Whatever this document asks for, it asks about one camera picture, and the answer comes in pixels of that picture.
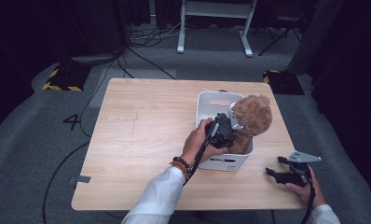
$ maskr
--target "black floor mat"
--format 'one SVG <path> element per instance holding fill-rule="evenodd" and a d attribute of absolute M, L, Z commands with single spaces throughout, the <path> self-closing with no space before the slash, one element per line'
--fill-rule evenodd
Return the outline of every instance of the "black floor mat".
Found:
<path fill-rule="evenodd" d="M 273 94 L 305 95 L 296 76 L 285 71 L 267 70 L 263 73 L 263 79 L 269 84 Z"/>
<path fill-rule="evenodd" d="M 90 66 L 79 66 L 68 69 L 58 65 L 52 71 L 43 90 L 83 91 L 91 68 Z"/>

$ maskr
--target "human arm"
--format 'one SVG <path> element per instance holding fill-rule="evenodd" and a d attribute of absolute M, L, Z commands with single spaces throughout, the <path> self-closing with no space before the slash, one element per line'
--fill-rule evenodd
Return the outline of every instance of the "human arm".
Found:
<path fill-rule="evenodd" d="M 195 156 L 206 138 L 205 126 L 211 121 L 211 119 L 203 119 L 199 127 L 185 140 L 180 158 L 190 167 L 194 165 Z M 217 149 L 208 145 L 201 162 L 207 161 L 212 155 L 221 155 L 226 150 L 226 148 Z M 148 183 L 139 201 L 124 217 L 122 223 L 168 223 L 185 182 L 185 174 L 178 167 L 165 169 Z"/>
<path fill-rule="evenodd" d="M 313 187 L 315 189 L 316 196 L 313 200 L 313 209 L 311 210 L 309 223 L 312 224 L 337 224 L 340 223 L 337 215 L 328 204 L 327 200 L 323 195 L 323 189 L 320 186 L 319 180 L 313 172 L 313 169 L 309 167 L 310 174 L 313 180 Z M 310 186 L 307 184 L 305 187 L 299 187 L 292 183 L 286 183 L 285 186 L 295 193 L 304 203 L 308 203 L 310 196 Z"/>

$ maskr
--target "beaded bracelet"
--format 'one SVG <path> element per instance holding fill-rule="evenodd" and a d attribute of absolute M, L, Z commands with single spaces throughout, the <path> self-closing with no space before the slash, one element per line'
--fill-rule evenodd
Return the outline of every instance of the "beaded bracelet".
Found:
<path fill-rule="evenodd" d="M 172 166 L 175 166 L 177 168 L 179 168 L 182 172 L 183 172 L 183 175 L 185 176 L 185 180 L 188 180 L 189 179 L 189 173 L 186 169 L 186 167 L 179 161 L 172 161 L 171 163 Z"/>
<path fill-rule="evenodd" d="M 183 160 L 183 158 L 181 158 L 181 157 L 173 157 L 173 160 L 174 160 L 174 161 L 179 161 L 179 162 L 181 162 L 181 163 L 185 166 L 187 172 L 188 172 L 189 174 L 191 173 L 192 168 L 189 167 L 189 165 L 186 163 L 185 160 Z"/>

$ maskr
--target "black curtain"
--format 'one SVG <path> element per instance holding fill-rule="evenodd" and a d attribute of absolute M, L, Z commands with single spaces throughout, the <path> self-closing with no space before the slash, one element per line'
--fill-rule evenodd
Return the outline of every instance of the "black curtain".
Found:
<path fill-rule="evenodd" d="M 182 0 L 155 0 L 157 27 L 165 29 L 167 24 L 180 22 Z"/>
<path fill-rule="evenodd" d="M 255 10 L 250 27 L 253 29 L 272 27 L 271 12 L 268 4 L 275 0 L 257 0 L 255 4 Z M 310 9 L 317 5 L 319 0 L 278 0 L 284 2 L 294 2 L 296 5 L 301 6 L 306 12 L 310 12 Z"/>
<path fill-rule="evenodd" d="M 127 6 L 127 22 L 139 26 L 150 23 L 150 4 L 148 0 L 124 0 Z"/>
<path fill-rule="evenodd" d="M 345 1 L 308 73 L 312 96 L 371 189 L 371 0 Z"/>
<path fill-rule="evenodd" d="M 29 2 L 0 0 L 0 124 L 34 93 L 34 76 L 54 62 Z"/>

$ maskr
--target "teddy bear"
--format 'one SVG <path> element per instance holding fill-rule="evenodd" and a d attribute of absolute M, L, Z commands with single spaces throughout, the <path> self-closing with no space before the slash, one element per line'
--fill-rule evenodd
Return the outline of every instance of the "teddy bear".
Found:
<path fill-rule="evenodd" d="M 264 133 L 272 123 L 269 98 L 265 95 L 250 95 L 233 105 L 232 110 L 242 130 L 234 131 L 234 145 L 228 154 L 246 154 L 253 137 Z"/>

